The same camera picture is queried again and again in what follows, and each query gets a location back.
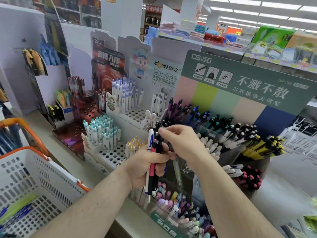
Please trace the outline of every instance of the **forearm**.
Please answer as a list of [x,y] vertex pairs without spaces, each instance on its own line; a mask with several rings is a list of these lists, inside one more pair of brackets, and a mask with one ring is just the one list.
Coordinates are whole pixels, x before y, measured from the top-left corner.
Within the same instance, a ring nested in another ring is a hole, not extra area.
[[32,238],[104,238],[130,190],[129,177],[118,167]]
[[283,237],[210,155],[198,160],[196,174],[220,238]]

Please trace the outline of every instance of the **green display sign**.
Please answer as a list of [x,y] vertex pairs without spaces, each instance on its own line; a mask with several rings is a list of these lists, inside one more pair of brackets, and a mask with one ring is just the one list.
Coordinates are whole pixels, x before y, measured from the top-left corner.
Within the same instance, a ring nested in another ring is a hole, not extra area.
[[186,237],[182,235],[175,226],[171,225],[169,222],[165,221],[162,217],[160,217],[156,212],[151,214],[151,219],[155,221],[159,226],[161,226],[169,235],[175,238],[183,238]]
[[316,81],[194,50],[181,75],[294,115],[317,93]]

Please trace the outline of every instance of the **ceiling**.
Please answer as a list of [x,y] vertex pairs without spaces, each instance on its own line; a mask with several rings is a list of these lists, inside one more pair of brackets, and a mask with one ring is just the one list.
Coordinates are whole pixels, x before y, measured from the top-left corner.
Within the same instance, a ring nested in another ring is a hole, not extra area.
[[230,27],[269,24],[317,33],[317,0],[204,0],[200,21],[211,13]]

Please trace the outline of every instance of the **orange basket handle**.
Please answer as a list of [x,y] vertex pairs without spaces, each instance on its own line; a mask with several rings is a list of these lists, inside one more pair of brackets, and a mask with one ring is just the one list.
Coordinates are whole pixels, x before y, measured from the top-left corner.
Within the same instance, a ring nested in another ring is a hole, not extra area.
[[45,145],[42,143],[40,138],[33,132],[33,130],[28,126],[28,124],[25,122],[25,120],[21,118],[9,118],[9,119],[4,119],[0,121],[0,128],[11,126],[13,124],[19,124],[21,125],[26,131],[30,133],[30,135],[34,138],[35,142],[37,143],[40,151],[46,155],[49,156],[49,152]]

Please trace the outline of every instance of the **cartoon mouse illustration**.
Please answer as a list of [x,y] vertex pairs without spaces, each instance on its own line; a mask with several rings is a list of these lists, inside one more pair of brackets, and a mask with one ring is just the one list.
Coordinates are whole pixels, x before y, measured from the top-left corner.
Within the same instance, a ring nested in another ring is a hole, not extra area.
[[145,111],[145,119],[142,120],[141,124],[144,125],[143,129],[146,132],[150,131],[152,123],[153,123],[153,127],[155,127],[155,119],[156,119],[155,113],[151,114],[149,110]]
[[111,111],[114,111],[116,108],[116,96],[111,95],[109,92],[106,93],[106,101],[107,101],[107,106]]
[[134,71],[134,75],[137,76],[138,78],[143,78],[144,77],[144,72],[147,69],[147,64],[150,61],[149,55],[145,56],[144,54],[140,52],[135,52],[133,55],[133,64],[136,68]]

